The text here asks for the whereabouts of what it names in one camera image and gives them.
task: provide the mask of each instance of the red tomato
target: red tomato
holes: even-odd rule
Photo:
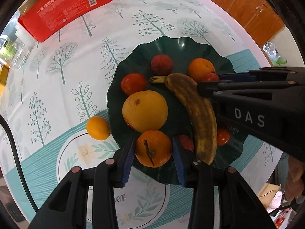
[[[209,74],[207,74],[204,79],[203,79],[204,82],[212,82],[212,81],[219,81],[219,77],[213,73],[213,72],[210,72]]]
[[[146,87],[147,81],[140,73],[128,74],[121,81],[121,89],[128,96],[146,90]]]
[[[223,128],[217,128],[217,146],[223,146],[230,140],[230,133]]]
[[[191,152],[194,151],[194,143],[188,136],[182,134],[178,136],[178,139],[180,140],[184,149],[190,150]]]

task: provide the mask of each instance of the person's hand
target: person's hand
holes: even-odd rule
[[[305,163],[289,156],[288,177],[285,184],[285,196],[289,202],[302,195],[304,183],[302,175],[305,173]]]

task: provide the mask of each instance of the pink table edge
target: pink table edge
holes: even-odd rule
[[[204,5],[207,5],[211,8],[215,13],[219,15],[241,38],[241,40],[246,44],[249,48],[257,62],[260,64],[260,67],[270,67],[268,60],[265,55],[262,53],[262,50],[258,47],[252,37],[246,32],[246,30],[226,11],[224,11],[217,4],[213,3],[211,0],[197,0]]]

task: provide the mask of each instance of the table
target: table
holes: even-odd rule
[[[91,168],[111,157],[112,137],[86,134],[86,120],[108,118],[106,94],[115,68],[133,49],[160,36],[188,36],[212,45],[236,72],[269,66],[246,31],[210,0],[114,0],[36,43],[23,70],[11,68],[0,112],[14,134],[19,159],[40,207],[68,170]],[[248,136],[232,163],[258,193],[282,152]],[[7,136],[0,160],[8,187],[28,221],[35,215],[22,188]],[[92,188],[87,227],[91,228]],[[160,184],[132,168],[124,189],[115,190],[120,229],[187,227],[192,189]],[[215,190],[215,216],[219,216]]]

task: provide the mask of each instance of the wooden cabinet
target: wooden cabinet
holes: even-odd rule
[[[230,14],[262,46],[284,23],[265,0],[212,0]]]

